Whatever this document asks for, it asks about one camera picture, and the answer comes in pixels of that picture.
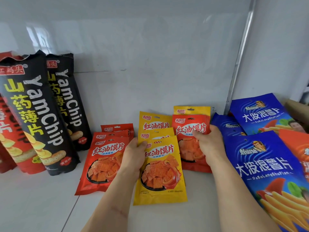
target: blue snack bag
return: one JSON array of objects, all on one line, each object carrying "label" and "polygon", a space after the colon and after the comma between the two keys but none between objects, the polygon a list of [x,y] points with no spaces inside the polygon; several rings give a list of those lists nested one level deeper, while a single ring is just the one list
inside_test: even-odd
[{"label": "blue snack bag", "polygon": [[246,136],[245,131],[232,116],[219,115],[215,113],[211,124],[219,128],[223,136]]},{"label": "blue snack bag", "polygon": [[251,194],[287,231],[309,231],[307,182],[299,160],[275,132],[225,136],[226,154]]},{"label": "blue snack bag", "polygon": [[279,134],[279,129],[305,133],[302,126],[290,117],[273,93],[233,100],[230,111],[247,135],[271,130]]}]

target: hand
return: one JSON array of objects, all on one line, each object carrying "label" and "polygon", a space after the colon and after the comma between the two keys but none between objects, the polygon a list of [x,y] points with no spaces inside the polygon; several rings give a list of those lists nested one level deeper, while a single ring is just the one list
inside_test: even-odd
[{"label": "hand", "polygon": [[211,167],[216,161],[228,161],[228,159],[220,130],[214,125],[210,125],[210,129],[211,133],[206,135],[196,130],[193,130],[192,133],[199,140],[201,151],[206,156],[207,164]]},{"label": "hand", "polygon": [[133,138],[123,153],[119,171],[125,171],[128,174],[132,174],[134,178],[136,177],[134,180],[137,180],[139,177],[139,170],[145,161],[146,146],[146,141],[137,146],[137,138]]}]

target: metal pole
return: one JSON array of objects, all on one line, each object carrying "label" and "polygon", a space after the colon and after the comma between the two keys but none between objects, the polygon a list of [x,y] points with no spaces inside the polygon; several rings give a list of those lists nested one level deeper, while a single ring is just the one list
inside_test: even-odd
[{"label": "metal pole", "polygon": [[235,87],[235,82],[236,82],[237,75],[238,75],[239,65],[240,65],[240,62],[241,62],[241,58],[243,56],[243,50],[244,50],[245,45],[246,45],[246,40],[247,40],[249,29],[250,29],[250,26],[251,26],[256,1],[257,0],[251,0],[251,2],[250,2],[247,21],[246,21],[246,24],[245,24],[245,28],[243,30],[243,35],[241,37],[241,42],[240,42],[240,46],[239,46],[239,50],[238,50],[238,54],[237,54],[236,64],[235,64],[234,72],[233,72],[233,75],[232,75],[232,81],[231,81],[231,84],[230,84],[229,93],[227,95],[227,100],[226,100],[226,104],[225,104],[225,109],[224,109],[225,115],[227,115],[229,110],[230,110],[230,104],[231,104],[233,93],[234,93],[234,87]]}]

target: forearm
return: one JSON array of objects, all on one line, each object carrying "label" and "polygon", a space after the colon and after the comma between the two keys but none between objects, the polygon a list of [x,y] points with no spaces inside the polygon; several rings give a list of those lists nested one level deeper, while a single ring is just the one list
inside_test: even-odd
[{"label": "forearm", "polygon": [[135,179],[133,173],[119,170],[82,232],[127,231]]},{"label": "forearm", "polygon": [[281,231],[253,198],[228,159],[213,166],[222,232]]}]

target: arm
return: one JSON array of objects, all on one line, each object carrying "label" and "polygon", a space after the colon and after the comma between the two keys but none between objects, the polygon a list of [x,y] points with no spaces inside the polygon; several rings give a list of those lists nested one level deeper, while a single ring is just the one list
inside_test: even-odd
[{"label": "arm", "polygon": [[194,131],[200,148],[214,175],[222,232],[280,232],[276,223],[264,212],[228,160],[222,135],[211,125],[211,133]]},{"label": "arm", "polygon": [[134,184],[145,160],[146,142],[134,138],[126,147],[120,169],[81,232],[127,231]]}]

